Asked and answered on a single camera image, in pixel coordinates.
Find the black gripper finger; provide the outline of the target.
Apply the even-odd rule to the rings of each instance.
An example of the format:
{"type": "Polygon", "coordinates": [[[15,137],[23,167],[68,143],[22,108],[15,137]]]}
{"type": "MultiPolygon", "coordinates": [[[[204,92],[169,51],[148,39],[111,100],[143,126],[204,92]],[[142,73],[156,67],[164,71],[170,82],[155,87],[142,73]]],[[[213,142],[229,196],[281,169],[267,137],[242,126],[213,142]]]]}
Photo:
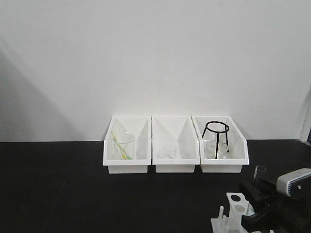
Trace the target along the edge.
{"type": "Polygon", "coordinates": [[[239,191],[249,201],[254,210],[268,206],[276,199],[276,183],[264,178],[257,178],[255,184],[240,182],[239,191]]]}
{"type": "Polygon", "coordinates": [[[273,210],[261,210],[251,216],[242,216],[241,225],[247,231],[270,231],[274,227],[272,223],[273,210]]]}

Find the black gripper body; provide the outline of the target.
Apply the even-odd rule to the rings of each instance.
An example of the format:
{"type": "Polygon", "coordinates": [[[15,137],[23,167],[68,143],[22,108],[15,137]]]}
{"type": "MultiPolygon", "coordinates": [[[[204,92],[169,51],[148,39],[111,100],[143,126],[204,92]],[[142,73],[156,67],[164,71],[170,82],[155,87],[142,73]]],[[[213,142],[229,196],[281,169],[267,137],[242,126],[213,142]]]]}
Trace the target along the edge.
{"type": "Polygon", "coordinates": [[[311,231],[311,196],[293,199],[274,193],[265,197],[264,206],[275,206],[264,217],[261,232],[309,233],[311,231]]]}

